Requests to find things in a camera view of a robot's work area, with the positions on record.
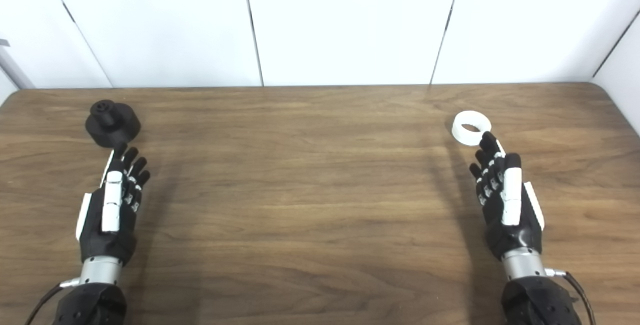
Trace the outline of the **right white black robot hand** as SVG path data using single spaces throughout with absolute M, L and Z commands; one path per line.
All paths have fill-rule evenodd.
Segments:
M 487 247 L 497 259 L 519 248 L 541 254 L 546 221 L 532 183 L 523 179 L 521 156 L 506 152 L 489 131 L 478 145 L 469 170 L 486 223 Z

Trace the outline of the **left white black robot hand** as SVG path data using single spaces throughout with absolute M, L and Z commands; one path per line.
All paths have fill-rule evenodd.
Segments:
M 78 214 L 75 238 L 82 262 L 106 256 L 125 266 L 133 257 L 137 213 L 151 177 L 146 165 L 138 149 L 126 143 L 110 152 L 98 188 L 84 194 Z

